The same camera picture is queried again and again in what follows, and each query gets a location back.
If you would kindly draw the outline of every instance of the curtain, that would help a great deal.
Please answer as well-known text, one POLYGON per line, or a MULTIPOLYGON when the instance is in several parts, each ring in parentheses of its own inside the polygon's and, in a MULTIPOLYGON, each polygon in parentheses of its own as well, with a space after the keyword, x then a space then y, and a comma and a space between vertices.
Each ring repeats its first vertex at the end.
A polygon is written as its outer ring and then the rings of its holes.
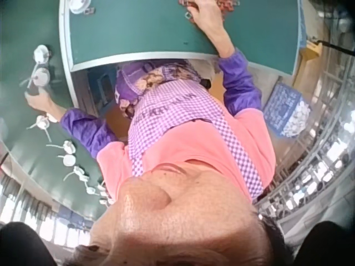
POLYGON ((21 201, 21 208, 38 220, 44 221, 47 217, 51 218, 54 215, 51 206, 39 201, 28 191, 23 191, 19 200, 21 201))
POLYGON ((16 197, 21 187, 15 179, 6 175, 2 169, 0 169, 0 184, 2 185, 0 196, 4 195, 5 197, 16 197))

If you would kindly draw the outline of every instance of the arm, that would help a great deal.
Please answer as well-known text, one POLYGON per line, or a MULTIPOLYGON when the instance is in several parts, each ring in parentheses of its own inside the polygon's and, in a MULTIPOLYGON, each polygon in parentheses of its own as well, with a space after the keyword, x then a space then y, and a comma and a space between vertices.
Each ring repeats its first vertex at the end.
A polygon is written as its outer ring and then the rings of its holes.
POLYGON ((246 108, 261 109, 261 92, 254 86, 247 70, 247 60, 236 50, 223 26, 222 15, 215 0, 195 0, 199 10, 189 7, 195 23, 207 35, 220 56, 219 66, 224 73, 226 88, 224 104, 235 116, 246 108))
POLYGON ((261 92, 254 86, 252 75, 247 70, 248 62, 240 51, 229 58, 221 58, 219 67, 223 71, 224 105, 235 116, 241 110, 261 110, 261 92))
POLYGON ((36 96, 25 93, 28 104, 60 121, 63 129, 79 140, 93 158, 96 158, 98 152, 108 143, 118 141, 105 120, 88 115, 79 109, 67 110, 54 103, 43 88, 39 88, 38 91, 39 94, 36 96))

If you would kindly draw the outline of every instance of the white saucer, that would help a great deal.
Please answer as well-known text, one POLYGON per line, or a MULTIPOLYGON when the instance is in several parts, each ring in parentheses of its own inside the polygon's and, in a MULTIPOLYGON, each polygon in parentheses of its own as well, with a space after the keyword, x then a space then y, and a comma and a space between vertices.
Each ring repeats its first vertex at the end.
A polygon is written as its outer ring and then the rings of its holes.
POLYGON ((39 68, 34 72, 33 84, 37 87, 45 87, 49 84, 50 74, 47 68, 39 68))
POLYGON ((49 60, 48 48, 41 44, 33 52, 33 59, 38 64, 47 64, 49 60))
POLYGON ((90 6, 91 0, 70 0, 69 9, 73 14, 81 14, 90 6))

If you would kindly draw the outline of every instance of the purple sleeve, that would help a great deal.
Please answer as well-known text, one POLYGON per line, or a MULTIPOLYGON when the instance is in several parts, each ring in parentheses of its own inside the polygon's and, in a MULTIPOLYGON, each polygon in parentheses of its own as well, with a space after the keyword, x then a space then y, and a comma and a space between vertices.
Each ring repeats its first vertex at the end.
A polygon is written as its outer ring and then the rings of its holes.
POLYGON ((220 58, 219 67, 224 74, 224 105, 228 112, 235 116, 246 108, 261 110, 261 92, 254 86, 244 55, 236 50, 229 58, 220 58))
POLYGON ((87 148, 93 158, 113 141, 118 141, 106 121, 79 109, 69 109, 60 120, 61 126, 87 148))

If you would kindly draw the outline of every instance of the pink shirt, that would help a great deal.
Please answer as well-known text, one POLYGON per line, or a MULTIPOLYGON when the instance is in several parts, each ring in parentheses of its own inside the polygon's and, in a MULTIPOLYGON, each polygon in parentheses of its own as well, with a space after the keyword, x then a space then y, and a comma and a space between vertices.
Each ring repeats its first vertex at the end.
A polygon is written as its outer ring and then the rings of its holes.
MULTIPOLYGON (((233 117, 224 106, 221 107, 226 121, 255 164, 263 187, 267 187, 273 178, 276 159, 262 112, 249 108, 233 117)), ((188 160, 199 160, 213 166, 251 201, 232 154, 214 125, 208 122, 190 121, 170 129, 143 154, 143 168, 150 171, 161 163, 188 160)), ((116 199, 121 184, 131 177, 128 147, 122 142, 111 142, 99 151, 97 161, 108 192, 116 199)))

